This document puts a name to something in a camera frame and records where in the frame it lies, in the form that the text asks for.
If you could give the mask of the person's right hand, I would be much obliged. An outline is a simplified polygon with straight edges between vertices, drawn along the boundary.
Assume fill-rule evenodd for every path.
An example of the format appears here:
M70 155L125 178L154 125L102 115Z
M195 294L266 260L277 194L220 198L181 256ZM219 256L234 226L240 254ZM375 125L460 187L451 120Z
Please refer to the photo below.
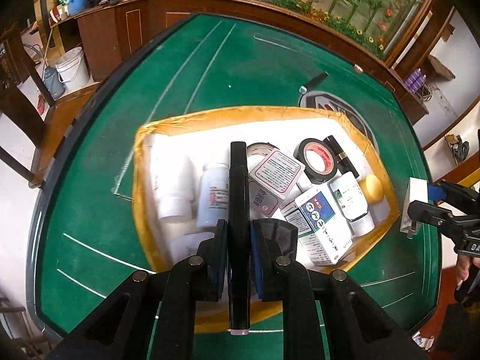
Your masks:
M464 307L479 302L479 258L458 255L454 297Z

